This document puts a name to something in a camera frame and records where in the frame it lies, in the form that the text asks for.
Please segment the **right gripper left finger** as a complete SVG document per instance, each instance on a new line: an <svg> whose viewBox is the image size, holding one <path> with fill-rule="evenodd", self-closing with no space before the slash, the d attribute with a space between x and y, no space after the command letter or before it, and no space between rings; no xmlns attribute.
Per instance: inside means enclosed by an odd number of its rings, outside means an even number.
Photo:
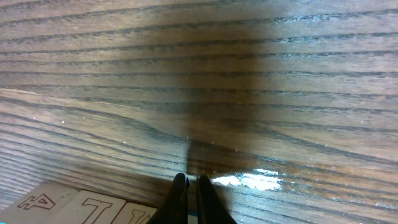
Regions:
<svg viewBox="0 0 398 224"><path fill-rule="evenodd" d="M187 192L189 180L183 173L178 173L169 188L161 207L153 214L147 224L187 224Z"/></svg>

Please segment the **plain wooden block front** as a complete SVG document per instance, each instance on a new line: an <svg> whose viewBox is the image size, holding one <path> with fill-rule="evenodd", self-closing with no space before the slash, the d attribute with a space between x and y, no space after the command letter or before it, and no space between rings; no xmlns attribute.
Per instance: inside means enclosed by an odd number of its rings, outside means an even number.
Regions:
<svg viewBox="0 0 398 224"><path fill-rule="evenodd" d="M79 191L55 184L41 184L1 211L1 224L45 223Z"/></svg>

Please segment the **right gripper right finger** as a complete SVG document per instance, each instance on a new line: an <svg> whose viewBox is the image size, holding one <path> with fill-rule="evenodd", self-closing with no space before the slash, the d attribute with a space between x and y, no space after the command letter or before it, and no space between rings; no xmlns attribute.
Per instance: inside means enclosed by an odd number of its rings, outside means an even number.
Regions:
<svg viewBox="0 0 398 224"><path fill-rule="evenodd" d="M198 224L237 224L205 175L197 178L197 214Z"/></svg>

